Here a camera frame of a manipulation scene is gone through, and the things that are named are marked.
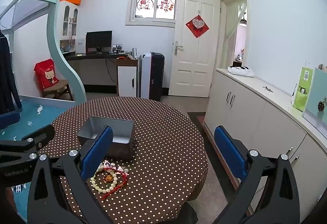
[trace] red string bracelet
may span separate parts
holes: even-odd
[[[103,168],[104,170],[112,170],[114,172],[119,172],[122,176],[122,178],[124,179],[123,183],[120,183],[119,185],[117,185],[112,191],[110,191],[109,193],[106,193],[104,195],[104,197],[102,198],[102,200],[106,199],[109,195],[113,194],[114,192],[118,191],[119,189],[123,188],[126,183],[127,183],[127,174],[124,172],[124,171],[119,171],[119,170],[116,170],[116,169],[113,169],[113,168]]]

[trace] cabinet handle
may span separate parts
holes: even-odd
[[[226,98],[226,101],[228,102],[228,98],[229,98],[229,95],[231,94],[231,92],[228,92],[227,94],[227,98]]]
[[[231,108],[233,107],[234,99],[235,99],[235,95],[232,95],[231,102],[229,103]]]
[[[299,157],[300,157],[300,154],[295,157],[295,159],[291,163],[291,166],[293,166],[293,164],[299,159]]]
[[[290,147],[288,151],[286,152],[286,155],[288,155],[292,151],[293,147]]]

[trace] white cloth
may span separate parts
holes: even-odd
[[[254,72],[247,67],[228,67],[227,70],[231,74],[254,77]]]

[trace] doorway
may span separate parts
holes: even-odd
[[[249,12],[249,0],[221,0],[215,68],[246,64]]]

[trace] white cabinet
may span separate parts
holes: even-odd
[[[210,132],[215,133],[219,125],[225,126],[232,93],[236,82],[219,72],[214,72],[212,92],[204,121]]]
[[[59,3],[57,17],[58,39],[76,39],[78,10],[78,6],[73,3],[67,1]]]
[[[136,97],[135,66],[118,66],[118,94],[120,97]]]
[[[232,138],[240,140],[245,147],[253,149],[251,137],[258,125],[266,101],[239,83],[235,83],[224,125]]]
[[[306,135],[290,162],[300,197],[300,221],[303,221],[326,189],[327,155]]]
[[[262,156],[277,158],[287,154],[299,191],[300,220],[304,220],[327,187],[327,152],[307,134],[314,128],[307,127],[308,122],[292,108],[291,98],[285,93],[276,89],[273,93],[263,91],[262,87],[269,84],[262,80],[234,76],[226,71],[214,73],[205,124],[212,134],[218,125],[223,125],[231,137]],[[253,209],[265,182],[266,177],[262,177],[251,202]]]

